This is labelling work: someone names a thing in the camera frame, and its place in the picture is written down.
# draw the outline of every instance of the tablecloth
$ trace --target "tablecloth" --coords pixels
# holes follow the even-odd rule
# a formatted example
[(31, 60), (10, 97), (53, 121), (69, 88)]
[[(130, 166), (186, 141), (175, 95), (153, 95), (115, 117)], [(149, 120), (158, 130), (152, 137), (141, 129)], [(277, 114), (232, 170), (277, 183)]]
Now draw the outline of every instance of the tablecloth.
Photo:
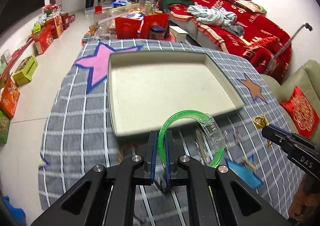
[[(222, 131), (228, 133), (231, 147), (226, 158), (240, 161), (246, 155), (254, 155), (258, 164), (256, 175), (263, 185), (257, 193), (270, 203), (284, 217), (293, 196), (301, 182), (303, 172), (287, 159), (279, 146), (267, 148), (266, 139), (252, 122), (252, 118), (265, 113), (270, 123), (289, 131), (267, 84), (245, 59), (210, 49), (192, 45), (154, 40), (113, 40), (103, 41), (114, 49), (142, 45), (141, 50), (194, 51), (211, 57), (245, 100), (245, 107), (238, 114), (218, 120)], [(97, 41), (91, 41), (80, 51), (78, 58), (92, 55)], [(64, 192), (73, 186), (94, 165), (106, 167), (119, 164), (119, 149), (111, 126), (108, 104), (108, 82), (100, 83), (90, 94), (86, 94), (89, 71), (73, 66), (63, 79), (51, 113), (47, 119), (41, 146), (41, 155), (48, 165), (39, 169), (39, 195), (41, 207), (46, 210)], [(261, 87), (266, 102), (254, 101), (247, 87), (238, 81), (247, 75)], [(233, 139), (237, 130), (244, 139), (239, 148)], [(180, 130), (174, 137), (182, 140), (185, 151), (199, 159), (194, 143), (194, 134), (188, 129)], [(127, 149), (131, 155), (134, 149)], [(161, 166), (157, 159), (156, 169)], [(188, 203), (185, 187), (175, 187), (168, 195), (163, 195), (154, 185), (137, 186), (135, 215), (144, 225), (189, 225)]]

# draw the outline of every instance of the red blanket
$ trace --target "red blanket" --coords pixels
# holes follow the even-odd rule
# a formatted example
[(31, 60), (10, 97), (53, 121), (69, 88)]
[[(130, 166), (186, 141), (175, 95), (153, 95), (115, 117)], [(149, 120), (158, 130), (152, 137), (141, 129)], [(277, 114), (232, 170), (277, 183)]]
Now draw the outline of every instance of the red blanket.
[[(275, 23), (264, 17), (262, 14), (252, 13), (246, 9), (238, 7), (236, 4), (225, 0), (193, 0), (199, 5), (211, 8), (223, 7), (227, 11), (234, 12), (238, 16), (237, 24), (244, 28), (244, 39), (253, 42), (259, 38), (276, 36), (281, 44), (285, 44), (290, 38), (289, 35)], [(197, 28), (204, 32), (209, 39), (214, 42), (219, 49), (225, 53), (235, 54), (249, 60), (259, 73), (264, 73), (269, 61), (277, 51), (258, 47), (254, 50), (248, 49), (248, 46), (234, 34), (220, 27), (213, 25), (204, 25), (194, 21), (194, 17), (187, 12), (187, 6), (172, 5), (171, 16), (176, 20), (188, 21), (193, 18)], [(282, 82), (289, 66), (291, 58), (291, 46), (285, 50), (276, 60), (273, 69), (268, 72), (278, 82)]]

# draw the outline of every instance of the silver screw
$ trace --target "silver screw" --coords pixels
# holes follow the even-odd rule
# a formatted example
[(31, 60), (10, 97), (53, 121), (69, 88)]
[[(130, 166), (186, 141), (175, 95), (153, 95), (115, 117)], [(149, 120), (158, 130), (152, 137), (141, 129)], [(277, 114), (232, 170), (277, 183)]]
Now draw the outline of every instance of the silver screw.
[(93, 167), (93, 171), (95, 172), (101, 172), (103, 170), (103, 165), (97, 164)]
[(190, 161), (190, 157), (188, 157), (187, 155), (183, 155), (183, 156), (180, 157), (180, 161), (184, 162), (184, 163), (189, 162)]
[(225, 165), (220, 165), (218, 168), (219, 172), (221, 173), (226, 173), (229, 171), (228, 167), (226, 167)]
[(139, 162), (142, 159), (142, 157), (138, 154), (135, 154), (134, 156), (131, 157), (131, 160), (134, 162)]

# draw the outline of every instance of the yellow star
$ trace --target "yellow star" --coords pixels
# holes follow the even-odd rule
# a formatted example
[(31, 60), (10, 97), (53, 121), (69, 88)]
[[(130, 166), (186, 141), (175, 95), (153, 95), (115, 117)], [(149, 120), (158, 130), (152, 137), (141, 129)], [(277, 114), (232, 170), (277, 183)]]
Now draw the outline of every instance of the yellow star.
[(248, 88), (248, 90), (250, 91), (250, 94), (252, 96), (252, 99), (254, 101), (257, 101), (257, 99), (260, 98), (264, 102), (267, 102), (261, 94), (261, 87), (255, 83), (253, 83), (252, 80), (247, 75), (244, 75), (244, 76), (245, 76), (245, 79), (243, 79), (243, 80), (238, 79), (238, 80), (239, 80), (239, 82), (241, 82), (243, 85), (245, 85)]

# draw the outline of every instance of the white tray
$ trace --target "white tray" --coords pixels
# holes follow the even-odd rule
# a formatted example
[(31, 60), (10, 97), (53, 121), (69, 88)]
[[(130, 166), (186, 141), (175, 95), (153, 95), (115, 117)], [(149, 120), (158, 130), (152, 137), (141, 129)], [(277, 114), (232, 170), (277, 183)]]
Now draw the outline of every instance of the white tray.
[[(116, 136), (159, 130), (173, 114), (197, 110), (212, 116), (239, 110), (242, 97), (204, 53), (113, 53), (108, 95)], [(180, 119), (172, 126), (193, 122)]]

